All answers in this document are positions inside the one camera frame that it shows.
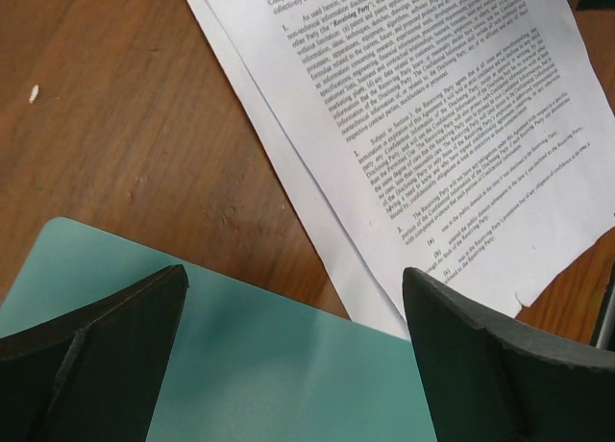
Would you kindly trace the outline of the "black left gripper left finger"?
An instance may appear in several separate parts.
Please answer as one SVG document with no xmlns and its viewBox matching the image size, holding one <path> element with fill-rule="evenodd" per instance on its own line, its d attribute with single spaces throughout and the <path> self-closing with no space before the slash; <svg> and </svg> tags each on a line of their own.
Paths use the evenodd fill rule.
<svg viewBox="0 0 615 442">
<path fill-rule="evenodd" d="M 2 440 L 145 440 L 187 289 L 167 266 L 2 338 Z"/>
</svg>

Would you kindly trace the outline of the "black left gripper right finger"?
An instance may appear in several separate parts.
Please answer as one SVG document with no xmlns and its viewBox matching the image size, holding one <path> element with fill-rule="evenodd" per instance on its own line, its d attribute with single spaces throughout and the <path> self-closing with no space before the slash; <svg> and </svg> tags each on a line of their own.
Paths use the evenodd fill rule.
<svg viewBox="0 0 615 442">
<path fill-rule="evenodd" d="M 403 300 L 439 441 L 611 441 L 614 354 L 407 268 Z"/>
</svg>

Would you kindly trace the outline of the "teal paper folder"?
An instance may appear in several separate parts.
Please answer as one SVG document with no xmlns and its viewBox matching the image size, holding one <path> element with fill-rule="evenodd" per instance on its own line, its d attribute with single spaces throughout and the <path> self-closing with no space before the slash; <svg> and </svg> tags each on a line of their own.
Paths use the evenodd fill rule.
<svg viewBox="0 0 615 442">
<path fill-rule="evenodd" d="M 1 307 L 23 331 L 173 264 L 55 218 Z M 411 344 L 187 263 L 189 288 L 152 441 L 432 441 Z"/>
</svg>

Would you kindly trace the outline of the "printed white paper sheet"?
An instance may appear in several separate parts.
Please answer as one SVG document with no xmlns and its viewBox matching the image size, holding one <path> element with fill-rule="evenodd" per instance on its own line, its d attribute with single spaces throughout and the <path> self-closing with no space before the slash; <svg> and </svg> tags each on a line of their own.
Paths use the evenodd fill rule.
<svg viewBox="0 0 615 442">
<path fill-rule="evenodd" d="M 567 0 L 186 0 L 350 317 L 415 267 L 507 316 L 614 227 L 614 115 Z"/>
</svg>

